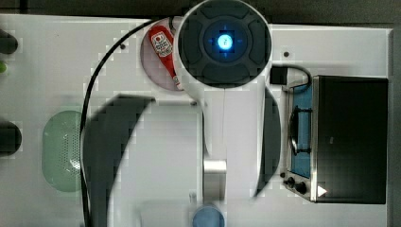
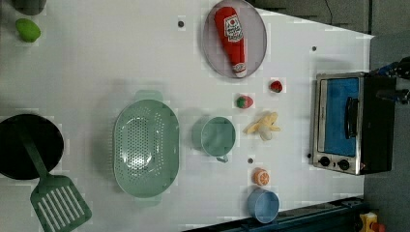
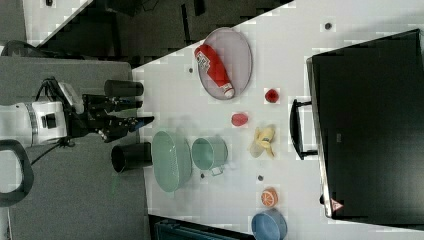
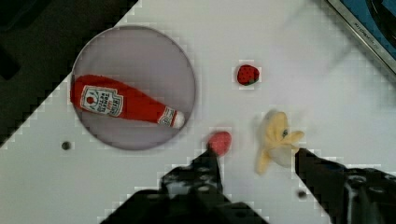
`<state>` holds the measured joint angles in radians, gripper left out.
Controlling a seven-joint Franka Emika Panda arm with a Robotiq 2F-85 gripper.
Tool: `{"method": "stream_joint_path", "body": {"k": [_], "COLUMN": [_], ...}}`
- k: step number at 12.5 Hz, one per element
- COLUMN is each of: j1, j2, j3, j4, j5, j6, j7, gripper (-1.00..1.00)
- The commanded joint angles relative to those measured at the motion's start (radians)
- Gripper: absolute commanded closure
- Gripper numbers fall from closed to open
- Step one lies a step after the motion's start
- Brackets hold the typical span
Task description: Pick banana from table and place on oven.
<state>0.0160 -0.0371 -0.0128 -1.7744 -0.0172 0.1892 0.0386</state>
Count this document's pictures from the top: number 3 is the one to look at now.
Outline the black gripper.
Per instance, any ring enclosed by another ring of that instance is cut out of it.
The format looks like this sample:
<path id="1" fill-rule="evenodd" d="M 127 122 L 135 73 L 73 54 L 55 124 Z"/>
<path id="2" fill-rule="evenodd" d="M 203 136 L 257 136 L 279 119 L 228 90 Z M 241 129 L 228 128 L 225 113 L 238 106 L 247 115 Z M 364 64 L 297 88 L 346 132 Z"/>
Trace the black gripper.
<path id="1" fill-rule="evenodd" d="M 89 133 L 96 133 L 104 127 L 104 117 L 107 115 L 104 107 L 109 99 L 104 95 L 83 94 L 84 111 L 80 114 L 72 109 L 68 114 L 68 136 L 70 138 L 84 137 Z M 112 98 L 108 107 L 109 112 L 141 108 L 142 101 Z M 134 132 L 154 121 L 148 117 L 112 117 L 107 121 L 107 138 L 119 139 L 128 133 Z"/>

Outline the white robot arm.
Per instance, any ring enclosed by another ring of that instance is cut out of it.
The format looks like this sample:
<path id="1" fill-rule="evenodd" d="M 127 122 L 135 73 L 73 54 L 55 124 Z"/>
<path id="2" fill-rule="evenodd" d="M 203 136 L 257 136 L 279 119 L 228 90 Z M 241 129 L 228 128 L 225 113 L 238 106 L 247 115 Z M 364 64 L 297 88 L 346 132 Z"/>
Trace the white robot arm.
<path id="1" fill-rule="evenodd" d="M 140 108 L 142 101 L 84 94 L 84 111 L 61 101 L 18 103 L 1 107 L 1 139 L 13 139 L 24 147 L 58 143 L 90 133 L 99 134 L 105 143 L 125 137 L 154 121 L 148 117 L 117 117 L 112 112 Z"/>

